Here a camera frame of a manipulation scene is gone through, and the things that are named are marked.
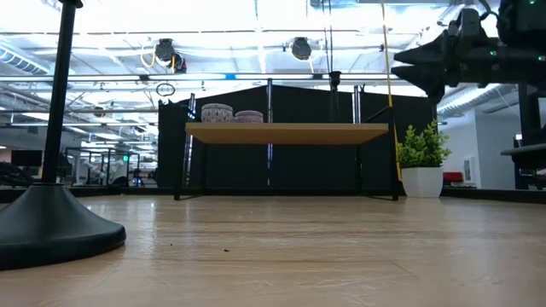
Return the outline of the pink candle tin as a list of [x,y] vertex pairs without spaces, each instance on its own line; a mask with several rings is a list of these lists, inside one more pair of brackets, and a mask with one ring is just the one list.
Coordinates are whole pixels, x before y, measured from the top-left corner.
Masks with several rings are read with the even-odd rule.
[[243,110],[235,114],[234,121],[236,123],[263,123],[264,115],[258,111]]

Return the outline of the black ceiling device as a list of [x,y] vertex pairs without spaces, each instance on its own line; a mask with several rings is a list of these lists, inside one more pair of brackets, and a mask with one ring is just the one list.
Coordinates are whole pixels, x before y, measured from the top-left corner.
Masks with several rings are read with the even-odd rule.
[[311,57],[312,49],[305,37],[296,37],[290,49],[293,57],[299,61],[308,61]]
[[187,64],[183,56],[176,52],[171,38],[162,38],[154,47],[154,58],[172,73],[186,73]]

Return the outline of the dark monitor screen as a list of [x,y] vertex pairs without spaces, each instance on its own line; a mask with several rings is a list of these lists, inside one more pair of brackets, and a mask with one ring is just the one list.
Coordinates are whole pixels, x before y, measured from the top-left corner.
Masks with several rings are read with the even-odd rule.
[[12,150],[10,163],[16,166],[41,167],[43,152],[41,150]]

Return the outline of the black candlestick holder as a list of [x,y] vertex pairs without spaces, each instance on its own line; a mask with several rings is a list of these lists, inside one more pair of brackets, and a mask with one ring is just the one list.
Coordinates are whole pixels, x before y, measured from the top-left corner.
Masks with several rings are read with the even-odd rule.
[[81,205],[56,181],[76,10],[59,0],[61,24],[44,149],[42,182],[0,210],[0,271],[90,258],[124,245],[125,227]]
[[337,123],[339,118],[339,93],[340,71],[332,71],[328,74],[330,82],[330,120]]

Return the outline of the silver metal pole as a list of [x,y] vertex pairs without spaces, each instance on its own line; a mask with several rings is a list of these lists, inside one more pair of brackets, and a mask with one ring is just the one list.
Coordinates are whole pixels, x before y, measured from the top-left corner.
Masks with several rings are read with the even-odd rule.
[[[189,104],[188,104],[189,112],[188,112],[187,124],[193,122],[195,119],[195,103],[196,103],[195,93],[191,93],[189,98]],[[193,137],[187,132],[186,133],[185,173],[184,173],[184,183],[186,187],[190,186],[192,150],[193,150]]]
[[[267,79],[266,93],[267,93],[267,123],[273,123],[273,111],[272,111],[272,92],[273,92],[273,80],[272,78]],[[267,186],[271,185],[272,178],[272,160],[273,160],[273,145],[269,143],[267,145],[267,167],[268,167],[268,177],[267,177]]]
[[358,86],[358,85],[355,85],[355,86],[353,87],[352,98],[353,98],[353,103],[352,103],[352,106],[353,106],[353,110],[352,110],[352,113],[353,113],[353,123],[354,123],[354,124],[360,124],[360,123],[361,123],[361,111],[360,111],[360,107],[361,107],[361,104],[360,104],[361,94],[360,94],[360,89],[359,89],[359,86]]

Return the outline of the black backdrop panel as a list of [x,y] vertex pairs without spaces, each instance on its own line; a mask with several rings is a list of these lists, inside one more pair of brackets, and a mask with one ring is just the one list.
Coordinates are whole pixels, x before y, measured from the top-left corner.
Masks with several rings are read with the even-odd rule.
[[[433,119],[431,104],[422,97],[361,94],[361,118],[367,119],[393,104],[398,138],[409,125],[423,130]],[[235,111],[255,110],[267,118],[266,87],[239,90],[203,97],[196,106],[221,103]],[[182,169],[186,136],[183,128],[188,114],[188,100],[160,105],[159,157],[156,180],[160,187],[174,186]],[[330,120],[330,94],[275,85],[272,92],[273,120],[276,123],[327,123]],[[193,141],[190,186],[199,186],[203,144]],[[208,188],[278,188],[278,189],[352,189],[355,186],[352,146],[273,146],[272,178],[267,186],[267,146],[211,145],[206,164]]]

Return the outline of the white dotted candle tin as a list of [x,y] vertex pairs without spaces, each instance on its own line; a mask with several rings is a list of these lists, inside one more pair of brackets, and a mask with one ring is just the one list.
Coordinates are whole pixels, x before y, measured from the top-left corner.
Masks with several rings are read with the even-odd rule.
[[209,123],[232,122],[233,108],[221,103],[208,103],[201,108],[200,119]]

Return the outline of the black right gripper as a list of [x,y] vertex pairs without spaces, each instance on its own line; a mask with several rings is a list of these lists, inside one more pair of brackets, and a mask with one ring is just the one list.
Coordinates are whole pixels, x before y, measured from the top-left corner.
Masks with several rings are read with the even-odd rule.
[[423,90],[430,103],[440,103],[445,84],[485,85],[499,81],[499,53],[503,47],[499,38],[489,38],[484,31],[477,36],[463,36],[443,30],[429,43],[398,52],[394,60],[410,65],[442,63],[444,80],[439,71],[429,67],[393,67],[391,73]]

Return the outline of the green plant in white pot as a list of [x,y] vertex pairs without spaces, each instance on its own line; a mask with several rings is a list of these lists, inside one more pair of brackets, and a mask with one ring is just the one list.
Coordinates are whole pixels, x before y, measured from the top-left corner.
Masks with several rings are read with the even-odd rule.
[[433,120],[418,133],[413,125],[397,143],[397,162],[404,192],[409,198],[437,199],[443,187],[443,163],[451,154],[444,145],[448,136]]

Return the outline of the black metal side stand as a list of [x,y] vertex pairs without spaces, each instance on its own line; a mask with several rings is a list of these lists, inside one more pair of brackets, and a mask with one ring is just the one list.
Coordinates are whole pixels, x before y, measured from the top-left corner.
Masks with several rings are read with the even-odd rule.
[[546,191],[546,124],[541,121],[541,98],[546,90],[528,84],[518,86],[520,135],[513,139],[513,148],[501,152],[514,163],[516,189]]

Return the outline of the wooden shelf with black legs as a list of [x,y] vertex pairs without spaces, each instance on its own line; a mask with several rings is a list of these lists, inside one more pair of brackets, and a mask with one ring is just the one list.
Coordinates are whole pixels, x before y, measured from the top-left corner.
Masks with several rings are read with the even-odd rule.
[[393,201],[399,198],[398,167],[396,154],[396,128],[394,109],[383,107],[368,117],[363,124],[342,123],[187,123],[185,132],[203,143],[201,179],[198,191],[207,194],[207,146],[219,145],[322,145],[350,146],[356,151],[355,190],[362,194],[363,162],[362,145],[379,136],[387,135],[391,145],[389,171],[391,176],[390,195]]

